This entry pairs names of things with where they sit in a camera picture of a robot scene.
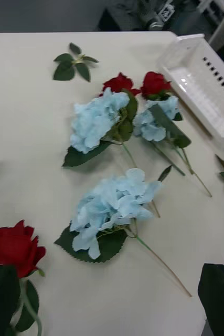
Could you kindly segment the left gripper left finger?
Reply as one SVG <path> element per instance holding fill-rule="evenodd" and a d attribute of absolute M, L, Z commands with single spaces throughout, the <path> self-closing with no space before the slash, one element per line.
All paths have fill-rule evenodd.
<path fill-rule="evenodd" d="M 9 327 L 20 297 L 19 277 L 12 265 L 0 265 L 0 335 Z"/>

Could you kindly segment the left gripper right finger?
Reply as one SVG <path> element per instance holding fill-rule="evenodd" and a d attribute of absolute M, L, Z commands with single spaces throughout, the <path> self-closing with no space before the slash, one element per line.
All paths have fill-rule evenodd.
<path fill-rule="evenodd" d="M 213 335 L 224 335 L 224 265 L 204 264 L 198 296 Z"/>

